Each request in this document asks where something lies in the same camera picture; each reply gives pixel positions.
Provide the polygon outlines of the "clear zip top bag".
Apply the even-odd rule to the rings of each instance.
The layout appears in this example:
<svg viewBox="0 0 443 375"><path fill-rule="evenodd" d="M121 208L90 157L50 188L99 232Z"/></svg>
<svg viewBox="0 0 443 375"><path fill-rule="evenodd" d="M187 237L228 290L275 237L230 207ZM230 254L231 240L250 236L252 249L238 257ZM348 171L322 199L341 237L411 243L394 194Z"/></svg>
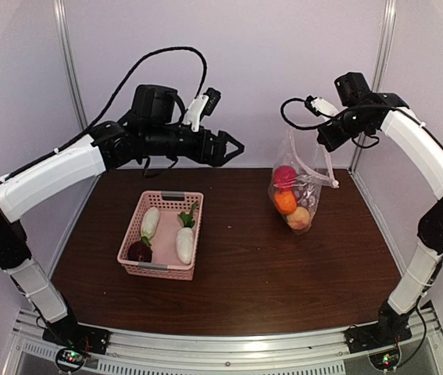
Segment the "clear zip top bag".
<svg viewBox="0 0 443 375"><path fill-rule="evenodd" d="M289 190L294 193L298 207L304 207L309 211L312 222L308 230L292 230L288 227L296 234L304 234L313 225L313 218L318 210L322 189L338 189L340 184L334 175L330 153L325 147L317 143L303 143L299 140L299 136L298 131L292 128L287 130L278 149L277 160L273 165L268 195L276 209L273 200L273 195L276 192ZM279 189L273 185L273 172L279 166L291 166L295 169L297 179L292 188ZM279 214L287 224L287 215Z"/></svg>

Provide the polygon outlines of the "red apple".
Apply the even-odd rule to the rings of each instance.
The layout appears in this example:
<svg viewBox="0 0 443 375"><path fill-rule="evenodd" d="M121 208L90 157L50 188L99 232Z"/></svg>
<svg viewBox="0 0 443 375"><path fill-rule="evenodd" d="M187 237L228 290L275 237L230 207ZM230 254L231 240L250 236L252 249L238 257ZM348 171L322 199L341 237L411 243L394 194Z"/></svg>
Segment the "red apple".
<svg viewBox="0 0 443 375"><path fill-rule="evenodd" d="M279 166L273 172L273 185L279 189L292 188L297 173L291 166Z"/></svg>

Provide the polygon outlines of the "orange tangerine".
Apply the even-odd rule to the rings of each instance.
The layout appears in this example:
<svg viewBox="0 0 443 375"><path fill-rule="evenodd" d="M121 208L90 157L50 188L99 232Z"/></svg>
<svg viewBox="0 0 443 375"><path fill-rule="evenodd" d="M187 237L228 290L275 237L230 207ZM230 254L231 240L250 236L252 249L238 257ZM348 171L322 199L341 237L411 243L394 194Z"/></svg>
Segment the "orange tangerine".
<svg viewBox="0 0 443 375"><path fill-rule="evenodd" d="M292 214L298 207L295 195L292 191L278 191L273 195L274 204L279 213Z"/></svg>

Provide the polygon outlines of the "yellow peach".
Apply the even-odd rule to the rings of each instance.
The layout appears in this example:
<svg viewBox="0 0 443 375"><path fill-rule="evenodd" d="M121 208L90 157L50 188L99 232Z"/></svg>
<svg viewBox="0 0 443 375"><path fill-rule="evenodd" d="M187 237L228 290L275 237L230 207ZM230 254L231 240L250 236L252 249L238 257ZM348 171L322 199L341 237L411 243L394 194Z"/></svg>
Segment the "yellow peach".
<svg viewBox="0 0 443 375"><path fill-rule="evenodd" d="M292 214L286 216L286 221L292 230L308 230L312 219L309 211L299 206Z"/></svg>

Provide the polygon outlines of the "white radish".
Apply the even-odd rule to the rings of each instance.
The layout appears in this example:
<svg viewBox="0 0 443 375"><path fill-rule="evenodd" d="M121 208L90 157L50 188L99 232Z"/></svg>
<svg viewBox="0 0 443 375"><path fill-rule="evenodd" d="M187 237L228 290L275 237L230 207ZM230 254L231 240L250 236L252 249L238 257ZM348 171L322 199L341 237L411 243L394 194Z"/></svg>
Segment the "white radish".
<svg viewBox="0 0 443 375"><path fill-rule="evenodd" d="M178 217L182 223L182 228L177 232L176 253L177 258L184 264L189 265L193 259L195 235L193 228L195 226L194 214L198 208L198 202L195 202L189 212L180 212Z"/></svg>
<svg viewBox="0 0 443 375"><path fill-rule="evenodd" d="M148 247L151 247L151 239L155 236L155 232L160 220L160 211L156 207L151 207L143 215L141 221L140 235L141 241Z"/></svg>

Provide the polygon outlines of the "pink plastic basket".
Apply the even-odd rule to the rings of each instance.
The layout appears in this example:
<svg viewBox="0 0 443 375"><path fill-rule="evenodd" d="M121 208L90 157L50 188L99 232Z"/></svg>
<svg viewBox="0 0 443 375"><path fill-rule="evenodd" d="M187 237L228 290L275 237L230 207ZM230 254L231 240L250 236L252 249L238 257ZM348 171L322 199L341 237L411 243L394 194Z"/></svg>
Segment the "pink plastic basket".
<svg viewBox="0 0 443 375"><path fill-rule="evenodd" d="M195 260L198 238L202 222L204 194L190 191L145 191L138 200L130 219L127 231L117 255L118 263L130 275L155 277L171 280L192 280L195 272ZM138 262L128 257L128 250L145 235L141 232L146 212L152 208L159 211L159 220L155 234L143 240L151 250L147 252L148 262ZM186 217L191 218L193 227L193 249L191 261L181 262L177 252L177 232L181 230Z"/></svg>

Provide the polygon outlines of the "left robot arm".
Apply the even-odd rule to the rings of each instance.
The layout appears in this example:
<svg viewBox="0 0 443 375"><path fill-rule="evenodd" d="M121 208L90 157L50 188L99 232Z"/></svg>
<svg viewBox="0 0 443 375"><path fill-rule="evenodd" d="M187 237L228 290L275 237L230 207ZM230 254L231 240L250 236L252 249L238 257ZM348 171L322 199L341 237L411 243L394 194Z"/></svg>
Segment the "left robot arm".
<svg viewBox="0 0 443 375"><path fill-rule="evenodd" d="M152 84L137 87L130 110L118 121L85 129L61 148L0 177L0 269L13 280L45 319L55 340L67 347L84 342L65 298L56 290L27 246L21 217L39 203L90 177L134 160L186 157L220 167L239 156L244 145L225 131L213 134L201 125L221 94L209 88L185 106L177 90Z"/></svg>

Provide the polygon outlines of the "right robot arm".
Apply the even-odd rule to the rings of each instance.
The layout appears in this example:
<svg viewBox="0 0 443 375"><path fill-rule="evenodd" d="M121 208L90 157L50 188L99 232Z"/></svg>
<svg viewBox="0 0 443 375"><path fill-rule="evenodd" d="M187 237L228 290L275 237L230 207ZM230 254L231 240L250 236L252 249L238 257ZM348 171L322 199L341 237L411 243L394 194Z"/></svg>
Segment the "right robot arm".
<svg viewBox="0 0 443 375"><path fill-rule="evenodd" d="M391 92L373 91L361 73L346 73L334 81L341 108L325 99L309 98L308 107L324 119L318 142L333 152L359 135L383 135L412 164L417 187L430 201L416 227L415 249L406 271L381 305L377 322L354 333L379 345L401 338L423 294L432 287L443 265L443 146L409 104Z"/></svg>

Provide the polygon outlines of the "right circuit board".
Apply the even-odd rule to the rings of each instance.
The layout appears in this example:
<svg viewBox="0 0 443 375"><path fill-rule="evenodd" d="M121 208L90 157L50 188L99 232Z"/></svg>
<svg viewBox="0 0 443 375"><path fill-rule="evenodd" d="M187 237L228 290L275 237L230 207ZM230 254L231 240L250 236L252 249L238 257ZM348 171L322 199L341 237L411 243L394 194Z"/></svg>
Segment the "right circuit board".
<svg viewBox="0 0 443 375"><path fill-rule="evenodd" d="M388 372L395 369L401 359L401 353L395 348L369 354L369 361L375 370Z"/></svg>

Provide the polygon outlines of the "circuit board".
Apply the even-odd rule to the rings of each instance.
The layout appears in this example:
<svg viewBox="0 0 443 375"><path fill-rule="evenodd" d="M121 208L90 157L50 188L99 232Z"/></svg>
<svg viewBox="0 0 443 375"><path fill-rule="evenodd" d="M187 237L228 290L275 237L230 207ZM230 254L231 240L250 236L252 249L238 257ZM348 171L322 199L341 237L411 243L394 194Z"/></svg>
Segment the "circuit board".
<svg viewBox="0 0 443 375"><path fill-rule="evenodd" d="M55 355L56 366L64 372L80 370L86 363L89 355L71 348L61 348Z"/></svg>
<svg viewBox="0 0 443 375"><path fill-rule="evenodd" d="M369 361L375 370L388 372L395 369L401 359L401 353L395 348L369 354Z"/></svg>

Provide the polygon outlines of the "left circuit board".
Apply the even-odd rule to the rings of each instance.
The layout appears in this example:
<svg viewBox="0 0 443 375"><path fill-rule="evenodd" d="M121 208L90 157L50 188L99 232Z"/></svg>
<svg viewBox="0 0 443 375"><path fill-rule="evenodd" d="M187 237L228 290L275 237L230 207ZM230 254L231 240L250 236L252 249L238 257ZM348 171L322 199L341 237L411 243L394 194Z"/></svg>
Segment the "left circuit board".
<svg viewBox="0 0 443 375"><path fill-rule="evenodd" d="M64 372L80 370L86 363L89 355L71 348L61 348L55 355L56 366Z"/></svg>

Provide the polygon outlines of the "right side aluminium rail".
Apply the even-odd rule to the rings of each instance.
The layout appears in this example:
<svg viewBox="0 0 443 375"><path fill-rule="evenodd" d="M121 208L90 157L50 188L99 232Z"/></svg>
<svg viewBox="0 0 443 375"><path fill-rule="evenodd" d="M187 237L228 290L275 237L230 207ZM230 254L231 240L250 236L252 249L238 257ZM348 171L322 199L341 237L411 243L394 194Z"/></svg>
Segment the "right side aluminium rail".
<svg viewBox="0 0 443 375"><path fill-rule="evenodd" d="M409 195L403 186L378 174L355 171L350 173L367 208L385 240L395 265L403 276L416 250L416 217L409 204Z"/></svg>

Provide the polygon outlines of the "right rear aluminium post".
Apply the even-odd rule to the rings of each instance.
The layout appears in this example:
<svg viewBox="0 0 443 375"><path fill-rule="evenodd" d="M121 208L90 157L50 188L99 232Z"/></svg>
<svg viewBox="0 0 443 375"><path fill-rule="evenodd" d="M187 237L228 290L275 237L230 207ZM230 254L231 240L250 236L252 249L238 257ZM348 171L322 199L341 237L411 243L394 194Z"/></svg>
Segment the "right rear aluminium post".
<svg viewBox="0 0 443 375"><path fill-rule="evenodd" d="M391 54L391 47L393 43L393 38L395 34L395 24L397 15L397 1L396 0L386 0L384 2L384 15L380 30L380 40L378 44L377 60L374 67L373 79L372 79L372 89L375 91L380 91L382 81L386 74L388 68L388 61ZM352 176L355 176L356 171L359 166L359 162L363 151L366 146L366 136L361 135L359 137L359 146L355 147L355 151L352 157L352 162L349 168L349 172Z"/></svg>

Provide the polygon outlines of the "aluminium post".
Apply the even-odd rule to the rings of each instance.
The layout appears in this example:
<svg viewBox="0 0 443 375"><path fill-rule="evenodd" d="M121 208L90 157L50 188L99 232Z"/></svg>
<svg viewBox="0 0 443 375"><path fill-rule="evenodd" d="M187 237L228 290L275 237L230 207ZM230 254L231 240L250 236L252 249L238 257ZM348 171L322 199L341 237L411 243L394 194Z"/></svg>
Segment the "aluminium post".
<svg viewBox="0 0 443 375"><path fill-rule="evenodd" d="M386 74L388 68L388 61L391 54L391 47L393 43L393 38L395 34L395 24L397 15L397 1L396 0L386 0L384 2L384 15L380 30L380 40L378 44L377 60L374 67L373 79L372 79L372 89L375 91L380 91L382 81ZM352 157L352 162L349 168L349 172L352 176L355 176L356 171L359 166L359 162L363 151L366 146L366 136L361 135L359 137L359 146L355 147L355 151Z"/></svg>
<svg viewBox="0 0 443 375"><path fill-rule="evenodd" d="M70 31L66 16L66 4L63 0L53 1L55 24L57 28L62 58L69 86L70 98L81 130L88 125L84 104L80 93L80 85L77 79L77 70L73 59L73 50L70 43Z"/></svg>

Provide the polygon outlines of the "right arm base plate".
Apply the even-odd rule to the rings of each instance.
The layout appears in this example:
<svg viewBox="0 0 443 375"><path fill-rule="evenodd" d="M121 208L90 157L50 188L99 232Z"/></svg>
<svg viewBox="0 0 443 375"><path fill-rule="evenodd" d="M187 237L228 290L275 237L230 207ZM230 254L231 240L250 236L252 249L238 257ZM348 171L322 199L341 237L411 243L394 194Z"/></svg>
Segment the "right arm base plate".
<svg viewBox="0 0 443 375"><path fill-rule="evenodd" d="M397 342L409 340L412 332L408 327L398 333L382 334L379 324L372 323L365 326L352 325L344 331L345 343L351 354L372 351L374 349L395 345Z"/></svg>

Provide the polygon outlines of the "left rear aluminium post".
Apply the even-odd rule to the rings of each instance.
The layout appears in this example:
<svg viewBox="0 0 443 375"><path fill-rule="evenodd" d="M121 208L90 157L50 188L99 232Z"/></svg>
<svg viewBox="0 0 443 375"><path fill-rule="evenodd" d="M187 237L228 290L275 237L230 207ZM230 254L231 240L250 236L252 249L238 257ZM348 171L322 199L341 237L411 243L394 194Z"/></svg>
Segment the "left rear aluminium post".
<svg viewBox="0 0 443 375"><path fill-rule="evenodd" d="M70 31L66 16L66 4L63 0L53 1L55 24L57 28L62 58L69 86L70 98L81 130L88 125L84 104L80 93L80 85L77 79L77 70L73 59L73 50L70 43Z"/></svg>

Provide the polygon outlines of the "front aluminium frame rail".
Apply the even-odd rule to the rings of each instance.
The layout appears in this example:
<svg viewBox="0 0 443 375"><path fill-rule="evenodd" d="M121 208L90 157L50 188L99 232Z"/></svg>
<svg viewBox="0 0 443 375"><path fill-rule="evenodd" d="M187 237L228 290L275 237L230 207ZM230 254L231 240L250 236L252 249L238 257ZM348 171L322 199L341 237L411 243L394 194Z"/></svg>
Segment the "front aluminium frame rail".
<svg viewBox="0 0 443 375"><path fill-rule="evenodd" d="M384 373L353 353L347 327L294 334L181 336L106 328L106 353L75 374L443 374L443 330L432 307L421 308L427 335L401 369ZM37 313L21 309L0 374L63 374L54 364L60 346L42 340Z"/></svg>

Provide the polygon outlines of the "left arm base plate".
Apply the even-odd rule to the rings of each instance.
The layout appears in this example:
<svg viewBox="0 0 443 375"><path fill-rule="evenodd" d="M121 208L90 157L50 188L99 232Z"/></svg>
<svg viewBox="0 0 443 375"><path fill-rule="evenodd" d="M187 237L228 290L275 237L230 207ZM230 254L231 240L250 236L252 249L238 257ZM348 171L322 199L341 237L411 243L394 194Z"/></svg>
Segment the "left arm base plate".
<svg viewBox="0 0 443 375"><path fill-rule="evenodd" d="M42 339L79 352L104 355L109 343L110 332L106 329L80 325L71 338L62 339L48 328L44 329Z"/></svg>

